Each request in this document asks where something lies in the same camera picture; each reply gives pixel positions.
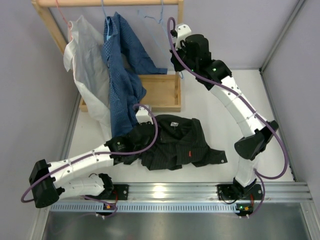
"clothing label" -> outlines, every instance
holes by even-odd
[[[171,127],[178,127],[178,125],[179,125],[179,123],[177,123],[177,122],[171,122],[171,124],[170,124],[170,126]]]

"blue shirt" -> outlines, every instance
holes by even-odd
[[[146,95],[138,75],[167,74],[167,68],[157,68],[128,22],[117,12],[104,22],[102,60],[109,69],[110,121],[112,137],[129,133],[137,124],[133,105]],[[125,69],[122,55],[132,70]]]

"black connector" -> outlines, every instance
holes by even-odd
[[[128,134],[113,137],[104,146],[115,153],[110,155],[113,158],[113,165],[119,163],[130,165],[139,157],[139,154],[117,155],[116,152],[129,153],[142,150],[152,142],[154,136],[154,125],[150,122],[143,122],[136,125]]]
[[[274,131],[279,128],[278,123],[273,120],[268,122]],[[261,130],[256,130],[255,135],[243,137],[234,144],[236,152],[244,159],[254,160],[259,153],[266,150],[267,144],[272,139],[273,134],[265,126]]]
[[[248,203],[238,203],[236,210],[239,211],[236,214],[240,217],[245,217],[254,212],[254,206]]]
[[[111,195],[111,193],[114,190],[114,185],[111,181],[111,177],[109,177],[109,175],[105,173],[100,173],[98,176],[103,181],[104,190],[98,196],[92,196],[92,195],[87,195],[87,196],[93,199],[98,199],[98,200],[108,199],[108,197]]]
[[[40,161],[37,161],[29,177],[30,185],[32,185],[34,182],[48,173],[49,169],[46,160],[42,159]],[[34,188],[32,188],[35,207],[40,209],[54,204],[59,200],[59,195],[62,192],[62,189],[56,189],[53,178],[51,178],[50,176],[45,178],[43,181],[34,186]]]
[[[221,80],[227,76],[232,77],[232,72],[223,61],[211,59],[209,41],[203,35],[190,35],[186,37],[185,40],[182,40],[180,45],[181,48],[176,51],[177,54],[187,65],[187,67],[196,74],[216,83],[221,83]],[[173,63],[174,70],[176,72],[185,70],[185,68],[177,60],[173,51],[170,50],[170,52],[172,54],[171,62]],[[202,81],[197,77],[196,80],[203,84],[208,90],[214,86],[212,83]]]

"wooden rod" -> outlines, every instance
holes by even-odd
[[[178,0],[178,24],[184,22],[184,0]]]
[[[35,0],[40,7],[56,7],[56,0]],[[164,5],[178,5],[179,0],[163,0]],[[59,7],[99,7],[101,0],[58,0]],[[103,0],[105,6],[161,5],[161,0]]]

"white garment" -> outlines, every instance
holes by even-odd
[[[87,105],[88,113],[99,121],[104,140],[108,141],[112,136],[109,73],[101,57],[104,38],[84,16],[69,23],[72,40],[65,48],[63,64],[67,71],[73,70],[75,85]]]

